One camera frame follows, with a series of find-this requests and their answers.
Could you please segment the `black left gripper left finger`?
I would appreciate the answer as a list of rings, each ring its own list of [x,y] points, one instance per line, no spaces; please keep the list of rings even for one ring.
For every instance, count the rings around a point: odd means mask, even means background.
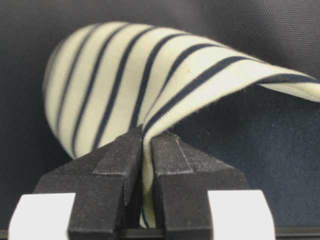
[[[10,240],[113,240],[142,160],[136,127],[43,175],[24,194],[8,227]]]

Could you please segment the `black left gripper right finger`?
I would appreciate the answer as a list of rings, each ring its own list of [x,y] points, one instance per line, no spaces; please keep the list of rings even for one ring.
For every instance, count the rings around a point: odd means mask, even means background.
[[[273,240],[265,195],[238,169],[163,134],[151,141],[156,225],[168,240]]]

